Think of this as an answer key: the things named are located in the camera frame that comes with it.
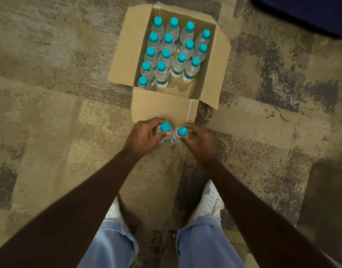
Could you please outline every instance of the forearm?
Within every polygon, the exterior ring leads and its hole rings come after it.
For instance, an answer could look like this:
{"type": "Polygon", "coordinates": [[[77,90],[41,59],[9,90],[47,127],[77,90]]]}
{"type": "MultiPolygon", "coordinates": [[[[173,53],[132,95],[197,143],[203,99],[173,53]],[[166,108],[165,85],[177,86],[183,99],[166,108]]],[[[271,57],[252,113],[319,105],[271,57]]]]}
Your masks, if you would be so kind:
{"type": "Polygon", "coordinates": [[[204,168],[260,267],[335,267],[285,218],[241,184],[218,160],[204,168]]]}
{"type": "Polygon", "coordinates": [[[137,161],[120,151],[3,245],[0,267],[76,267],[137,161]]]}

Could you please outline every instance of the open box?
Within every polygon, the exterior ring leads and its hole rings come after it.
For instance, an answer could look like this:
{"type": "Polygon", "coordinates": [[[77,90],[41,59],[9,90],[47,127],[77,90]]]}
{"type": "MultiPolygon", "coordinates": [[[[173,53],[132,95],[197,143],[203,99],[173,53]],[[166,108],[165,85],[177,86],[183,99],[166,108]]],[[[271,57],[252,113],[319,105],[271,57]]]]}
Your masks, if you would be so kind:
{"type": "Polygon", "coordinates": [[[133,86],[133,122],[153,117],[166,118],[172,126],[194,122],[199,100],[215,109],[218,108],[230,49],[229,41],[210,15],[159,2],[154,5],[141,4],[129,7],[108,80],[133,86]],[[165,27],[172,17],[177,17],[181,30],[188,21],[194,22],[195,38],[204,29],[211,31],[207,56],[191,83],[183,82],[182,77],[175,79],[169,76],[169,83],[165,89],[157,89],[156,85],[153,87],[154,91],[137,87],[147,40],[156,16],[162,18],[165,27]]]}

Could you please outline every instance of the water bottle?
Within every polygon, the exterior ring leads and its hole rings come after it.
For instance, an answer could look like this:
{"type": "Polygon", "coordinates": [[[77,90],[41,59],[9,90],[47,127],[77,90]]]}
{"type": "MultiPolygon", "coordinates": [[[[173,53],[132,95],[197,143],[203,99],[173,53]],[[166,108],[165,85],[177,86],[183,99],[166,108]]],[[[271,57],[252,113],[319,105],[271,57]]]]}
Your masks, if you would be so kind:
{"type": "MultiPolygon", "coordinates": [[[[160,131],[169,131],[172,133],[172,128],[171,125],[168,122],[164,122],[161,125],[157,126],[156,133],[158,134],[160,131]]],[[[161,139],[159,142],[160,144],[167,143],[171,136],[165,136],[164,138],[161,139]]]]}
{"type": "Polygon", "coordinates": [[[171,133],[171,143],[172,144],[183,144],[183,142],[181,140],[178,140],[176,137],[177,136],[188,136],[188,130],[186,127],[177,127],[176,129],[174,129],[171,133]]]}
{"type": "Polygon", "coordinates": [[[200,59],[195,57],[187,63],[185,71],[182,74],[183,81],[186,83],[192,82],[197,72],[199,72],[199,70],[200,59]]]}
{"type": "Polygon", "coordinates": [[[156,85],[159,88],[166,88],[168,85],[168,70],[164,62],[159,62],[155,70],[156,85]]]}
{"type": "Polygon", "coordinates": [[[193,54],[193,46],[194,43],[192,40],[187,40],[185,44],[181,46],[181,49],[178,51],[179,53],[184,53],[186,55],[186,60],[190,59],[193,54]]]}
{"type": "Polygon", "coordinates": [[[141,76],[145,76],[147,80],[151,83],[151,86],[155,85],[155,71],[151,69],[151,64],[147,61],[142,63],[141,76]]]}
{"type": "Polygon", "coordinates": [[[177,51],[180,50],[181,46],[186,43],[187,40],[193,40],[195,33],[193,30],[195,29],[195,24],[191,21],[187,22],[186,27],[182,29],[181,34],[179,35],[177,51]]]}
{"type": "Polygon", "coordinates": [[[201,44],[208,45],[209,37],[211,36],[211,32],[208,29],[205,29],[196,39],[195,39],[195,48],[197,49],[201,44]]]}
{"type": "Polygon", "coordinates": [[[177,18],[171,18],[170,23],[168,24],[166,28],[166,34],[171,34],[173,37],[173,43],[175,44],[175,47],[178,43],[179,38],[179,26],[178,26],[178,19],[177,18]]]}
{"type": "Polygon", "coordinates": [[[200,47],[195,48],[193,50],[192,59],[198,57],[200,59],[200,63],[206,58],[207,55],[207,45],[201,44],[200,47]]]}
{"type": "Polygon", "coordinates": [[[147,41],[147,47],[152,47],[155,50],[155,54],[157,57],[160,55],[161,52],[161,43],[158,40],[157,34],[152,32],[149,36],[149,40],[147,41]]]}
{"type": "Polygon", "coordinates": [[[141,76],[139,78],[139,82],[137,83],[138,87],[145,88],[147,90],[152,90],[150,81],[147,80],[145,76],[141,76]]]}
{"type": "Polygon", "coordinates": [[[164,49],[158,61],[164,62],[167,70],[169,71],[170,67],[172,66],[172,56],[170,50],[164,49]]]}
{"type": "Polygon", "coordinates": [[[155,55],[155,49],[153,49],[152,47],[147,48],[145,56],[144,56],[144,60],[146,62],[149,62],[151,64],[151,67],[155,69],[158,63],[157,55],[155,55]]]}
{"type": "Polygon", "coordinates": [[[170,72],[171,76],[173,78],[180,78],[182,72],[185,70],[186,65],[186,55],[184,53],[179,53],[178,57],[173,60],[170,72]]]}
{"type": "Polygon", "coordinates": [[[153,25],[151,26],[151,32],[155,32],[158,36],[158,41],[162,41],[165,37],[165,27],[162,24],[162,19],[160,17],[155,17],[153,19],[153,25]]]}
{"type": "Polygon", "coordinates": [[[175,51],[175,46],[174,46],[173,37],[171,34],[166,34],[165,39],[161,43],[161,52],[164,49],[169,49],[171,52],[171,55],[173,55],[173,53],[175,51]]]}

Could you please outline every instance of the jeans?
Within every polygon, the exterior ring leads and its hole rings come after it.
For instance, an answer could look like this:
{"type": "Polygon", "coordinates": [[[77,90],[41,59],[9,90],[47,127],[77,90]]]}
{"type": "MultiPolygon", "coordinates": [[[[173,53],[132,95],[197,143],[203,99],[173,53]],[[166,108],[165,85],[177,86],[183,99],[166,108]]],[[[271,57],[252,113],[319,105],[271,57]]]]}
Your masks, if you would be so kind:
{"type": "MultiPolygon", "coordinates": [[[[214,216],[202,216],[177,232],[180,268],[244,268],[214,216]]],[[[78,268],[129,268],[139,247],[134,236],[119,222],[105,219],[81,259],[78,268]]]]}

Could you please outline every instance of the shoe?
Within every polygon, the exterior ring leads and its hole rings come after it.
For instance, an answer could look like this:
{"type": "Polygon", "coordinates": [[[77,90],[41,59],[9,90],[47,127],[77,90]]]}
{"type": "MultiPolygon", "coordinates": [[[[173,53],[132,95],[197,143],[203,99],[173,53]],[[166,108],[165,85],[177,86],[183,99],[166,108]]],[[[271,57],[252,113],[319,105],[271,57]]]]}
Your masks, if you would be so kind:
{"type": "Polygon", "coordinates": [[[120,211],[119,206],[119,195],[116,196],[113,203],[111,204],[105,219],[114,219],[115,221],[118,221],[120,224],[122,224],[125,228],[127,228],[130,231],[130,228],[128,225],[126,225],[123,215],[120,211]]]}
{"type": "Polygon", "coordinates": [[[219,221],[221,221],[221,209],[223,208],[224,203],[221,199],[221,196],[219,195],[211,179],[209,179],[204,186],[200,203],[198,204],[195,211],[191,214],[188,223],[192,222],[198,217],[207,215],[213,215],[219,221]]]}

